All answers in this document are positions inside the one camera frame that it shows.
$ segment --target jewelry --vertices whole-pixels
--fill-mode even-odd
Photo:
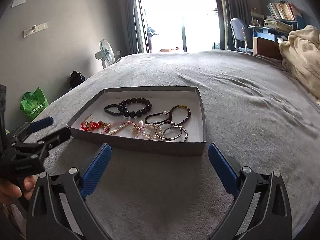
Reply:
[[[112,104],[112,105],[107,105],[105,108],[104,108],[104,111],[108,114],[111,114],[113,116],[119,116],[121,114],[123,114],[124,112],[119,112],[119,113],[114,113],[114,112],[111,112],[110,110],[108,110],[108,108],[111,108],[111,107],[118,107],[118,105],[116,104]]]
[[[149,134],[146,134],[146,128],[147,127],[150,127],[152,130]],[[141,128],[142,130],[142,136],[146,137],[148,140],[156,140],[157,139],[157,136],[156,136],[156,128],[157,128],[157,125],[155,123],[147,123],[145,124],[145,126],[143,126]],[[159,127],[159,131],[158,131],[158,134],[161,135],[161,130],[162,128]]]
[[[94,122],[93,121],[93,116],[92,114],[90,114],[89,116],[86,117],[86,119],[84,119],[84,121],[81,123],[81,129],[84,131],[93,131],[95,129],[99,129],[99,128],[105,128],[107,125],[109,125],[109,123],[105,123],[103,121],[99,121],[99,122]]]
[[[146,107],[142,108],[141,110],[137,111],[137,112],[129,112],[127,111],[127,107],[126,105],[128,104],[135,104],[135,103],[142,103],[145,104]],[[118,110],[119,110],[119,115],[120,114],[124,114],[125,117],[131,117],[131,118],[135,118],[142,116],[143,114],[146,114],[147,112],[149,112],[152,108],[152,104],[150,103],[149,100],[145,99],[145,98],[131,98],[131,99],[127,99],[127,100],[123,100],[121,103],[118,104]]]
[[[169,128],[167,128],[167,129],[165,129],[164,131],[163,131],[163,133],[162,133],[162,137],[164,138],[164,134],[165,134],[165,132],[167,131],[167,130],[169,130],[169,129],[171,129],[171,128],[174,128],[174,127],[176,127],[176,126],[172,126],[172,127],[169,127]],[[179,126],[184,132],[185,132],[185,137],[184,137],[184,141],[183,142],[185,142],[187,139],[188,139],[188,132],[187,132],[187,130],[183,127],[183,126]]]
[[[121,124],[121,125],[118,126],[117,128],[114,128],[113,130],[110,129],[112,126],[115,126],[118,124]],[[107,132],[107,135],[113,135],[113,134],[121,131],[123,128],[125,128],[129,124],[132,124],[134,126],[132,128],[132,133],[136,134],[136,136],[134,138],[137,138],[141,132],[141,127],[143,126],[143,121],[139,121],[138,125],[136,125],[135,123],[130,122],[130,121],[111,123],[107,127],[105,127],[101,133],[105,134]]]
[[[180,134],[179,134],[178,136],[174,137],[174,138],[164,138],[164,137],[161,137],[161,136],[159,135],[158,129],[161,128],[160,126],[163,125],[163,124],[165,124],[165,123],[171,124],[171,125],[173,125],[173,127],[179,128],[179,129],[180,129]],[[182,126],[179,126],[179,125],[177,125],[177,124],[174,123],[174,122],[163,122],[163,123],[161,123],[161,124],[158,124],[157,127],[156,127],[156,136],[157,136],[158,138],[160,138],[161,140],[164,140],[164,141],[173,141],[173,140],[175,140],[175,139],[178,139],[181,135],[182,135]]]
[[[156,116],[156,115],[160,115],[160,114],[164,114],[164,115],[167,115],[167,114],[168,114],[169,117],[168,117],[167,119],[163,120],[163,121],[154,122],[153,124],[160,124],[160,123],[162,123],[162,122],[168,121],[168,120],[172,117],[172,112],[164,111],[164,112],[162,112],[162,113],[157,113],[157,114],[148,115],[148,116],[145,118],[144,122],[145,122],[146,124],[149,124],[149,123],[147,122],[147,119],[148,119],[149,117]]]
[[[190,111],[189,107],[187,107],[187,106],[177,105],[177,106],[174,106],[173,108],[171,108],[170,112],[173,112],[173,110],[176,109],[176,108],[185,108],[188,111],[188,116],[182,122],[177,123],[177,125],[180,126],[180,125],[184,124],[190,118],[191,111]]]

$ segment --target gray curtain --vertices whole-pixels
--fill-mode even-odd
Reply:
[[[125,6],[125,16],[126,16],[126,27],[128,32],[128,54],[136,54],[139,53],[138,49],[138,38],[136,31],[136,19],[135,9],[134,9],[134,0],[124,0]]]
[[[250,23],[249,9],[246,0],[226,0],[227,3],[227,20],[228,20],[228,49],[235,50],[232,38],[230,20],[239,18],[247,25]]]

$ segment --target white fan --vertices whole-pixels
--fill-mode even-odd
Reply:
[[[113,54],[112,48],[106,40],[100,41],[100,51],[96,53],[96,59],[101,59],[102,67],[106,68],[115,62],[115,55]]]

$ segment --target doorway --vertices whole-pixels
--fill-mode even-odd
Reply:
[[[139,6],[148,52],[220,48],[216,0],[139,0]]]

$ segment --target black bead bracelet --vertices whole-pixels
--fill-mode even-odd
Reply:
[[[108,113],[108,114],[113,115],[113,116],[119,116],[119,115],[123,114],[124,111],[127,110],[127,107],[124,107],[124,111],[123,111],[123,112],[119,112],[119,113],[114,113],[114,112],[108,110],[108,109],[111,108],[111,107],[118,107],[118,106],[119,106],[119,105],[116,105],[116,104],[108,105],[108,106],[106,106],[106,107],[104,108],[104,111],[105,111],[106,113]]]
[[[135,104],[135,103],[142,103],[142,104],[145,104],[146,107],[142,108],[141,110],[137,111],[137,112],[129,112],[127,111],[127,107],[126,105],[129,105],[129,104]],[[131,99],[127,99],[127,100],[123,100],[121,103],[119,103],[117,105],[118,107],[118,110],[119,110],[119,113],[122,114],[125,116],[125,117],[131,117],[131,118],[135,118],[136,116],[137,117],[141,117],[143,114],[146,114],[147,112],[149,112],[152,108],[152,105],[150,103],[149,100],[145,99],[145,98],[131,98]]]

